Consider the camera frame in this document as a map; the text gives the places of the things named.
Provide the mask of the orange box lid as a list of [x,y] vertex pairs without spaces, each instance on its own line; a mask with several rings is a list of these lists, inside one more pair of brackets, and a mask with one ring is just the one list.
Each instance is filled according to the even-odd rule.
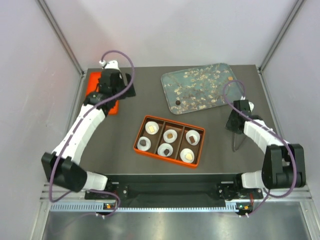
[[[88,83],[86,88],[85,96],[89,95],[91,92],[96,91],[97,84],[99,83],[99,78],[101,77],[101,72],[91,72],[88,76]],[[119,101],[115,102],[115,106],[109,111],[110,115],[117,115],[119,112]]]

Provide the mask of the dark square chocolate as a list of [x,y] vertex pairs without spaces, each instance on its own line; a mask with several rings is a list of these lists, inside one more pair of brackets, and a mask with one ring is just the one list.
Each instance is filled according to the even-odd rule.
[[170,153],[170,150],[169,150],[169,149],[165,149],[165,150],[163,151],[163,153],[164,153],[165,155],[168,155],[168,154]]

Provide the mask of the brown oblong chocolate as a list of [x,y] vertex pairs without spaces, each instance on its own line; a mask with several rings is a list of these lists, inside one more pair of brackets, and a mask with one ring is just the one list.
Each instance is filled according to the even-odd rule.
[[195,138],[193,136],[190,136],[189,140],[190,140],[191,143],[195,143],[196,142],[196,140],[195,140]]

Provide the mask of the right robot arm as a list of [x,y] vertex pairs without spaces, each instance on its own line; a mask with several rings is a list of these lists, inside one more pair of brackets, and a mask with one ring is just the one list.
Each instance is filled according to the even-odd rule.
[[262,169],[239,173],[233,192],[245,198],[252,189],[290,189],[306,185],[305,151],[300,144],[283,140],[257,115],[240,114],[232,110],[225,128],[245,135],[264,153]]

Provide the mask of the metal tongs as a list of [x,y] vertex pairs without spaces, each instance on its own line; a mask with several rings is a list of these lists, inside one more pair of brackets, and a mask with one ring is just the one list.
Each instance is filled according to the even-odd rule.
[[244,134],[232,134],[232,145],[231,149],[235,153],[237,152],[246,142],[247,136]]

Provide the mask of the white heart chocolate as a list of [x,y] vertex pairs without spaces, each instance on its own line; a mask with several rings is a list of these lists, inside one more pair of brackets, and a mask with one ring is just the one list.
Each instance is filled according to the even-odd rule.
[[187,154],[185,155],[185,159],[188,160],[188,161],[192,161],[192,160],[193,160],[192,154],[187,153]]

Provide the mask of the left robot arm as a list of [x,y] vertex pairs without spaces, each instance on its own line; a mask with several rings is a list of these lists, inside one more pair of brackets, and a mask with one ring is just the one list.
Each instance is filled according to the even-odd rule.
[[94,91],[87,94],[72,127],[52,151],[46,152],[41,163],[49,182],[71,192],[95,190],[102,198],[109,198],[114,191],[105,175],[86,171],[80,167],[83,152],[98,126],[105,120],[117,101],[134,97],[135,74],[123,75],[117,68],[101,72]]

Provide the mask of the orange chocolate box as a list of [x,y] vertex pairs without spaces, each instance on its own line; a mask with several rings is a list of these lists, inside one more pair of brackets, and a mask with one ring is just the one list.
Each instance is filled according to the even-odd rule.
[[[145,130],[145,125],[149,121],[154,121],[158,123],[159,131],[154,135],[148,134]],[[161,144],[165,143],[163,139],[163,135],[164,135],[164,132],[169,129],[173,129],[177,132],[177,139],[175,140],[175,142],[169,143],[173,147],[173,153],[170,157],[159,156],[157,153],[158,147]],[[187,142],[186,133],[189,130],[195,130],[200,134],[200,141],[197,145],[190,145]],[[137,149],[137,144],[140,137],[147,137],[150,139],[151,147],[148,151],[141,151]],[[200,162],[202,148],[204,144],[204,138],[205,138],[205,129],[202,127],[198,127],[195,125],[178,122],[174,120],[169,120],[161,117],[146,115],[139,129],[133,149],[136,153],[141,155],[145,155],[151,158],[167,161],[172,164],[195,169],[198,167]],[[185,148],[191,149],[193,151],[194,157],[195,157],[193,163],[185,163],[181,160],[180,152]]]

